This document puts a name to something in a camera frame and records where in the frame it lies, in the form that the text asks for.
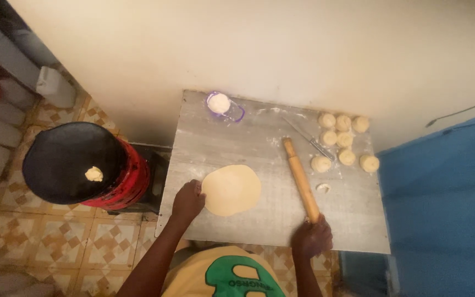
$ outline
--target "hand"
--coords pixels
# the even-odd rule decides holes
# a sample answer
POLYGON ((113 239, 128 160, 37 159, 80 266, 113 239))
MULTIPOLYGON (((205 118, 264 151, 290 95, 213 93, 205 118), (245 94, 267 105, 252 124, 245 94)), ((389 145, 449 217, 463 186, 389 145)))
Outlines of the hand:
POLYGON ((201 182, 191 180, 175 195, 172 208, 172 218, 185 224, 190 223, 201 212, 205 204, 206 194, 201 194, 201 182))
POLYGON ((324 215, 320 214, 316 224, 306 220, 296 229, 291 239, 291 247, 293 257, 301 257, 304 260, 310 260, 322 252, 331 250, 333 234, 324 215))

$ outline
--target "person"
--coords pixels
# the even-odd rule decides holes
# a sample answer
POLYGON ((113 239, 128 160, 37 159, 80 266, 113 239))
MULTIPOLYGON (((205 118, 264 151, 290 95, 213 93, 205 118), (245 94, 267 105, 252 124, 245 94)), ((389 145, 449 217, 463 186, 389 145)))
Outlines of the person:
MULTIPOLYGON (((284 296, 269 264, 236 246, 195 253, 169 270, 175 248, 190 223, 205 206, 201 183, 191 180, 175 196, 172 215, 148 252, 133 269, 117 296, 246 296, 259 292, 284 296)), ((324 215, 316 224, 304 222, 291 239, 298 296, 321 296, 311 258, 333 247, 324 215)))

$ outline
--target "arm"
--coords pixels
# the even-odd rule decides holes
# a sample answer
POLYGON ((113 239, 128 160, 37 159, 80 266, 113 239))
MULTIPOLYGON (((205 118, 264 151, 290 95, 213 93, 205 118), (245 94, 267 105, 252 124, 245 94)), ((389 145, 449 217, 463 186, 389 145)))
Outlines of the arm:
POLYGON ((160 296, 175 248, 184 232, 205 204, 201 183, 191 180, 175 195, 172 215, 161 235, 133 269, 117 293, 122 296, 160 296))
POLYGON ((333 248, 333 234, 323 214, 316 224, 304 222, 291 239, 298 296, 321 296, 311 258, 333 248))

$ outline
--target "white wall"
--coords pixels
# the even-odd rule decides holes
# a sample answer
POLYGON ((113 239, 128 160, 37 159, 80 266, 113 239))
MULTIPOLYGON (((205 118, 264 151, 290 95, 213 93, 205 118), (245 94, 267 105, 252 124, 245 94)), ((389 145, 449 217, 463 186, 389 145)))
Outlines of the white wall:
POLYGON ((366 114, 377 150, 473 116, 424 128, 475 104, 475 1, 9 2, 133 141, 183 89, 366 114))

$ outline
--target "green print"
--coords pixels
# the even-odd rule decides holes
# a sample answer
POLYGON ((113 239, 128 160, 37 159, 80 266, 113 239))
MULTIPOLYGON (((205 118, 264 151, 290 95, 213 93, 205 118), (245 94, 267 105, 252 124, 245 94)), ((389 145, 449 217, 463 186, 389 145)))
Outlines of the green print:
POLYGON ((285 296, 270 273, 249 257, 223 256, 216 259, 205 273, 207 285, 215 287, 213 297, 245 297, 249 292, 262 292, 266 297, 285 296), (234 267, 254 268, 259 279, 234 274, 234 267))

